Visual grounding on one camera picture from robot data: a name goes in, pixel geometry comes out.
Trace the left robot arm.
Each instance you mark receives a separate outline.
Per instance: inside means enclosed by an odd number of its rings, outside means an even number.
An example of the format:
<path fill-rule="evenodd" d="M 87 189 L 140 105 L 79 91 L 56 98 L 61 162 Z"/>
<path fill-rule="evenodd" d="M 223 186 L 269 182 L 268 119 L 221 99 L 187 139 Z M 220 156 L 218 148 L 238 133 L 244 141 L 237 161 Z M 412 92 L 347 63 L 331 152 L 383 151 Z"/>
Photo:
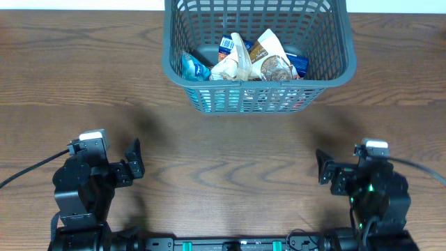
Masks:
<path fill-rule="evenodd" d="M 52 218 L 48 249 L 144 250 L 136 229 L 113 232 L 107 223 L 115 189 L 144 177 L 140 141 L 125 151 L 125 160 L 113 163 L 103 138 L 75 139 L 68 152 L 52 179 L 59 212 Z"/>

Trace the cookie snack bag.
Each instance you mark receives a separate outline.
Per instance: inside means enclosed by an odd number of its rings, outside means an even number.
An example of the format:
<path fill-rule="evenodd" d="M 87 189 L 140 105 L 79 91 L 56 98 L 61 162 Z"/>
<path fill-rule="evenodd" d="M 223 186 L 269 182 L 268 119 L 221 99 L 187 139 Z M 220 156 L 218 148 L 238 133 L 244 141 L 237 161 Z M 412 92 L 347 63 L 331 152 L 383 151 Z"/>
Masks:
<path fill-rule="evenodd" d="M 279 82 L 298 78 L 295 66 L 271 29 L 260 35 L 251 47 L 249 57 L 252 62 L 249 79 Z"/>

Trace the teal plastic packet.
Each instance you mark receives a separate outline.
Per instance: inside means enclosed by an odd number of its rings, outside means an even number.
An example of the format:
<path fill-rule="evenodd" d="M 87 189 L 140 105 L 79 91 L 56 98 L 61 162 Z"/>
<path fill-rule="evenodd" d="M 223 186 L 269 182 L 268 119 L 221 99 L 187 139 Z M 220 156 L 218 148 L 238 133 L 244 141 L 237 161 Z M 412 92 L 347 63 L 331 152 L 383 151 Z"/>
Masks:
<path fill-rule="evenodd" d="M 238 90 L 198 90 L 191 91 L 193 106 L 203 113 L 237 112 L 241 94 Z"/>

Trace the cream snack bag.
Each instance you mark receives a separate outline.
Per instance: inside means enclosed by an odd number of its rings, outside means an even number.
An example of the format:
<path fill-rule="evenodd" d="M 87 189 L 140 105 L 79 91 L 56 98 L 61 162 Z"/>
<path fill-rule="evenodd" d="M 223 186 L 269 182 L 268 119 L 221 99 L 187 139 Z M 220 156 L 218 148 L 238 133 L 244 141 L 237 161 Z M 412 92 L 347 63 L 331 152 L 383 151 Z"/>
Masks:
<path fill-rule="evenodd" d="M 252 71 L 251 46 L 239 33 L 223 36 L 218 48 L 218 63 L 210 69 L 210 80 L 247 81 Z"/>

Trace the blue tissue multipack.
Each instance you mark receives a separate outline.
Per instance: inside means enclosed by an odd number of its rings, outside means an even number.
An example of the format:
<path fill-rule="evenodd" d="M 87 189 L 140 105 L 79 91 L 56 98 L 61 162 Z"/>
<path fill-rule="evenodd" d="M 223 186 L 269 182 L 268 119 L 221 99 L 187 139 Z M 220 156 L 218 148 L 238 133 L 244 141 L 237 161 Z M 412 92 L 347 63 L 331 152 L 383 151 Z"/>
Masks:
<path fill-rule="evenodd" d="M 218 49 L 218 62 L 222 61 L 228 55 L 230 55 L 231 50 L 234 48 L 234 43 L 232 38 L 227 35 L 223 35 L 219 44 Z M 303 79 L 307 73 L 309 60 L 303 56 L 298 56 L 297 54 L 292 54 L 286 52 L 287 58 L 293 65 L 293 78 Z"/>

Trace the blue plastic packet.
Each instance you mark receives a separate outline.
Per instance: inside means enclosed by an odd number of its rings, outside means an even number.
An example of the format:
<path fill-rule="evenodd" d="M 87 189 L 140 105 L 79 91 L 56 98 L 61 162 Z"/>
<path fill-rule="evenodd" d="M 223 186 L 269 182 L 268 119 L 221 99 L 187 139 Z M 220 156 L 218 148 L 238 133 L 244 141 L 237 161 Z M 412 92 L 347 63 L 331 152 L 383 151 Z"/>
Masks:
<path fill-rule="evenodd" d="M 188 81 L 207 81 L 210 77 L 210 69 L 203 65 L 191 54 L 182 51 L 182 78 Z"/>

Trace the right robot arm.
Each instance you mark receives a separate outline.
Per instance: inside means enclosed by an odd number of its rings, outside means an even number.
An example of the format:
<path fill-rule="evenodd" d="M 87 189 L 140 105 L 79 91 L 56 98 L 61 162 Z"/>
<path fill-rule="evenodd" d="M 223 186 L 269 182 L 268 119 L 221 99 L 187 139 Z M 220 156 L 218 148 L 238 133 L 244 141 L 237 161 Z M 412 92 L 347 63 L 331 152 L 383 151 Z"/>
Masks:
<path fill-rule="evenodd" d="M 354 155 L 358 163 L 340 163 L 316 151 L 318 182 L 331 183 L 333 195 L 349 198 L 351 220 L 349 228 L 319 238 L 319 250 L 418 250 L 404 229 L 411 204 L 408 182 L 394 171 L 388 149 L 357 145 Z"/>

